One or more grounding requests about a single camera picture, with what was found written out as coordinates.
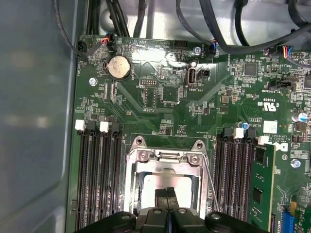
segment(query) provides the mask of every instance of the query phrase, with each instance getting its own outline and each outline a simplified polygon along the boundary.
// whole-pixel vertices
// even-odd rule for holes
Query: ram slot
[[[217,201],[219,203],[220,211],[223,211],[223,207],[221,205],[221,168],[222,168],[222,154],[224,152],[225,143],[217,142],[217,150],[214,157],[214,188],[216,192]]]
[[[94,134],[92,138],[92,144],[89,150],[89,195],[88,195],[89,213],[87,220],[88,225],[94,222],[99,149],[100,149],[99,136],[97,134]]]
[[[231,142],[226,143],[226,151],[225,151],[225,164],[224,164],[224,189],[223,189],[223,196],[224,196],[224,212],[225,214],[229,215],[230,214],[230,204],[231,204],[231,181],[232,177],[230,176],[231,174],[231,169],[232,166],[234,165],[232,163],[233,158],[233,153],[232,151],[234,150],[234,144]]]
[[[228,168],[228,173],[229,173],[229,202],[228,202],[228,211],[227,214],[230,216],[234,216],[234,206],[236,203],[236,182],[237,182],[237,177],[236,177],[236,171],[238,169],[238,154],[240,151],[240,143],[233,142],[232,143],[232,149],[231,149],[231,154],[230,154],[230,167]]]
[[[97,152],[97,164],[96,164],[96,181],[95,181],[95,200],[93,206],[95,206],[95,211],[94,211],[94,222],[97,222],[100,217],[100,192],[101,192],[101,186],[100,186],[100,169],[101,169],[101,164],[102,164],[102,155],[103,155],[103,143],[104,143],[104,137],[101,135],[99,136],[99,148]]]
[[[76,231],[81,229],[84,211],[84,189],[85,189],[85,170],[87,160],[88,133],[80,133],[80,155],[79,155],[79,177],[77,187],[77,214],[76,214]]]
[[[107,206],[108,206],[108,177],[109,177],[109,154],[111,146],[110,133],[103,133],[103,146],[101,156],[101,169],[99,172],[100,177],[100,197],[99,197],[99,219],[107,217]]]
[[[255,154],[254,150],[254,144],[247,143],[245,145],[245,177],[244,177],[244,192],[242,195],[242,203],[243,203],[243,216],[242,219],[243,221],[247,221],[247,216],[248,216],[248,198],[249,198],[249,186],[250,186],[250,178],[251,178],[251,167],[252,167],[252,162]]]
[[[119,211],[119,181],[120,181],[120,165],[121,165],[121,137],[118,132],[114,132],[113,145],[111,147],[112,179],[110,189],[110,208],[111,214]]]
[[[219,159],[221,156],[222,146],[223,146],[222,142],[217,141],[215,153],[214,153],[213,186],[215,189],[218,202],[219,202],[218,193],[219,193],[219,166],[220,166]]]
[[[234,217],[237,219],[242,218],[243,213],[243,205],[241,205],[241,200],[244,193],[244,177],[245,177],[245,144],[240,144],[240,150],[237,152],[237,183],[236,183],[236,203],[235,203],[235,215]]]

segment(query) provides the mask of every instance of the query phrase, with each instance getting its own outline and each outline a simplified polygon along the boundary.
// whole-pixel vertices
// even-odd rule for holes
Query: mounting screw
[[[203,144],[201,142],[199,142],[198,144],[196,144],[196,147],[201,149],[203,147]]]
[[[90,78],[88,80],[88,83],[91,85],[91,86],[96,86],[97,84],[97,79],[96,78]]]
[[[217,214],[212,214],[211,217],[212,217],[212,219],[214,219],[214,220],[219,220],[219,219],[220,219],[220,216],[217,215]]]
[[[191,163],[192,165],[199,165],[200,164],[200,158],[199,156],[193,154],[192,156],[190,156],[189,158],[189,163]]]
[[[129,215],[122,215],[122,217],[121,217],[122,219],[129,219],[130,218],[130,216]]]
[[[141,151],[138,154],[138,159],[142,162],[146,162],[149,159],[148,153],[146,151]]]
[[[202,49],[200,47],[194,47],[192,50],[193,54],[196,56],[200,56],[202,53]]]
[[[293,159],[293,160],[291,161],[291,166],[292,166],[293,168],[299,168],[299,167],[301,166],[301,162],[300,162],[298,159]]]
[[[139,137],[138,139],[136,139],[136,143],[140,145],[142,143],[142,139]]]
[[[179,209],[178,212],[181,213],[181,214],[185,214],[186,210],[185,209]]]

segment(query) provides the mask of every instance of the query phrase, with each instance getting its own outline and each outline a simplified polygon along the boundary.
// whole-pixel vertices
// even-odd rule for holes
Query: wire bundle
[[[291,51],[293,50],[293,46],[283,46],[283,56],[284,59],[287,59],[290,57]]]

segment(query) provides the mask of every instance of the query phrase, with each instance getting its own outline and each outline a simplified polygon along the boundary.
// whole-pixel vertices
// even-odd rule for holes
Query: black cable
[[[86,18],[86,34],[92,33],[92,18],[93,18],[93,0],[88,1],[87,18]]]
[[[90,0],[93,1],[92,5],[92,34],[93,35],[99,35],[99,1],[98,0]]]
[[[294,24],[296,24],[299,28],[302,28],[308,24],[308,22],[300,15],[296,6],[296,0],[288,0],[288,13]]]
[[[236,11],[235,11],[235,31],[237,32],[239,41],[243,46],[249,46],[248,42],[245,39],[243,30],[242,30],[242,10],[243,10],[243,5],[239,4],[236,6]]]
[[[146,2],[145,0],[139,0],[138,3],[138,15],[137,15],[137,22],[134,28],[133,37],[139,38],[142,24],[144,22],[145,18],[145,8],[146,8]]]
[[[119,19],[119,23],[120,23],[121,29],[123,31],[123,35],[126,36],[126,37],[130,37],[130,33],[128,32],[128,29],[127,29],[127,25],[126,25],[125,17],[124,17],[124,14],[123,14],[123,10],[122,10],[122,8],[120,6],[119,1],[118,0],[112,0],[112,4],[113,4],[113,7],[114,7],[114,10],[117,13],[117,16],[118,16],[118,19]]]
[[[68,47],[77,55],[82,56],[82,57],[87,57],[92,55],[93,53],[96,52],[97,49],[99,49],[99,47],[102,45],[101,42],[97,43],[96,45],[94,45],[93,48],[91,48],[88,52],[81,52],[79,51],[76,47],[74,47],[71,42],[68,39],[68,36],[66,35],[64,26],[63,26],[63,22],[62,19],[60,17],[60,12],[59,12],[59,2],[58,0],[53,0],[53,6],[54,6],[54,11],[55,11],[55,18],[56,18],[56,22],[57,22],[57,27],[64,39],[64,42],[68,45]]]
[[[217,20],[213,11],[212,4],[210,0],[200,0],[200,5],[202,9],[202,13],[204,16],[204,19],[207,23],[207,26],[214,36],[214,38],[217,40],[219,46],[223,49],[226,53],[231,54],[246,54],[246,53],[252,53],[259,50],[264,50],[270,47],[274,47],[275,45],[284,44],[290,40],[293,40],[297,38],[298,36],[302,35],[303,33],[307,32],[311,29],[311,24],[308,24],[307,26],[296,30],[295,32],[292,32],[288,35],[282,36],[276,40],[272,40],[263,44],[255,45],[255,46],[249,46],[249,47],[232,47],[228,46],[225,42],[223,35],[218,27]]]
[[[192,27],[188,24],[188,22],[186,21],[184,17],[184,14],[181,11],[180,2],[181,0],[176,0],[176,13],[177,13],[177,16],[178,16],[178,19],[181,25],[183,25],[184,29],[186,29],[186,31],[189,32],[191,35],[193,35],[195,38],[197,38],[198,40],[202,41],[203,43],[207,45],[211,45],[212,42],[210,42],[209,40],[203,38],[201,35],[196,33],[195,30],[193,30]]]
[[[118,17],[116,15],[116,12],[113,8],[112,2],[111,2],[111,0],[106,0],[106,2],[107,2],[107,6],[108,6],[108,9],[110,12],[111,20],[113,22],[113,26],[115,27],[115,30],[116,30],[116,34],[118,36],[123,36],[121,27],[119,25],[119,20],[118,20]]]

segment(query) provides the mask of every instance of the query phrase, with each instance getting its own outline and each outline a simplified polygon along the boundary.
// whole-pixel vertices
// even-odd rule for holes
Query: chip
[[[219,111],[222,113],[228,113],[229,107],[228,106],[222,106],[222,107],[220,107]]]
[[[246,63],[244,73],[246,76],[257,76],[257,64]]]
[[[229,103],[229,96],[222,96],[222,103]]]
[[[311,89],[311,74],[305,76],[304,88]]]
[[[307,131],[307,124],[303,122],[296,122],[295,123],[295,130],[298,132],[306,132]]]
[[[255,187],[253,189],[253,199],[254,199],[254,201],[256,201],[258,204],[261,204],[261,196],[262,196],[262,191]]]
[[[170,128],[165,129],[165,135],[171,135],[171,129]]]
[[[91,131],[96,131],[96,121],[89,120],[87,123],[87,128]]]
[[[256,148],[256,151],[255,151],[255,160],[257,162],[260,162],[263,164],[264,162],[264,153],[265,153],[265,150],[264,149],[261,149],[261,148]]]
[[[91,115],[90,115],[90,118],[91,118],[92,120],[97,120],[97,114],[91,114]]]

